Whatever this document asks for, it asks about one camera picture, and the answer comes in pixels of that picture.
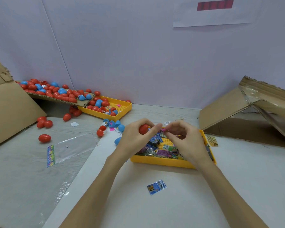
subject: paper sign on wall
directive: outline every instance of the paper sign on wall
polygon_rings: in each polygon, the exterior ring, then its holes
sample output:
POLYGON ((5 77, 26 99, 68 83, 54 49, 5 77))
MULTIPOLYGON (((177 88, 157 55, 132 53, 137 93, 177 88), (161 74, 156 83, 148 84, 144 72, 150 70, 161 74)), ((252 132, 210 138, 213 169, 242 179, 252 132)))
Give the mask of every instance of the paper sign on wall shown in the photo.
POLYGON ((175 0, 173 27, 252 23, 262 0, 175 0))

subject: blue packet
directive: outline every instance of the blue packet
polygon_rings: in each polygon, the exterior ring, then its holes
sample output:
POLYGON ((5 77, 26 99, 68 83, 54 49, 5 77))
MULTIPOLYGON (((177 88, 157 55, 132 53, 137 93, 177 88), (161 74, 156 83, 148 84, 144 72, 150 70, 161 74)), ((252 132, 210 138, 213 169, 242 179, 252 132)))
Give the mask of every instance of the blue packet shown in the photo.
POLYGON ((155 194, 156 192, 159 192, 165 188, 167 188, 166 184, 163 182, 163 180, 159 180, 151 185, 147 186, 148 191, 150 193, 150 195, 155 194))

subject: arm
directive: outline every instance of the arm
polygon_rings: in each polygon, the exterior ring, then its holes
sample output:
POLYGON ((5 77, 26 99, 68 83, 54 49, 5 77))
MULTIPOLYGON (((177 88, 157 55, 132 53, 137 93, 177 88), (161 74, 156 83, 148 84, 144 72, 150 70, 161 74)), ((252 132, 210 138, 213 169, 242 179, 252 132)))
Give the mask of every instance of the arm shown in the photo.
POLYGON ((117 148, 107 158, 99 175, 59 228, 99 227, 106 200, 118 171, 125 161, 144 147, 161 127, 162 124, 155 126, 148 119, 141 119, 127 125, 117 148), (138 129, 143 124, 148 124, 152 128, 148 133, 141 135, 138 129))
POLYGON ((166 132, 166 136, 179 152, 203 175, 231 228, 268 228, 211 161, 196 127, 184 121, 176 121, 165 129, 170 131, 166 132))

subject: pile of candy packets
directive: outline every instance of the pile of candy packets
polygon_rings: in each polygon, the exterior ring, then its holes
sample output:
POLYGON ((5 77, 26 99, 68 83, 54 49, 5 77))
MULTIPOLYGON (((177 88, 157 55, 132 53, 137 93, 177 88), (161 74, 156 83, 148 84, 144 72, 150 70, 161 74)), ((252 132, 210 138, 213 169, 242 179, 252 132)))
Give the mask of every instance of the pile of candy packets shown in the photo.
MULTIPOLYGON (((206 145, 206 149, 210 158, 213 160, 209 146, 206 145)), ((163 134, 162 130, 154 135, 146 146, 142 148, 136 155, 186 160, 178 152, 177 147, 163 134)))

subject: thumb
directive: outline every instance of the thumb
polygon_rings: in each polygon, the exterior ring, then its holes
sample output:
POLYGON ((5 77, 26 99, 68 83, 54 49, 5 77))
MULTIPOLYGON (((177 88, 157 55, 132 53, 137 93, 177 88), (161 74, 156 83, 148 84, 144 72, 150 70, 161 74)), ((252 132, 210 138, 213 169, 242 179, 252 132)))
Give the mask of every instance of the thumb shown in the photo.
POLYGON ((148 137, 148 140, 150 140, 162 128, 162 126, 162 123, 158 123, 157 125, 153 126, 144 136, 148 137))
POLYGON ((171 134, 170 132, 165 132, 165 135, 177 147, 177 144, 179 143, 180 139, 176 137, 174 134, 171 134))

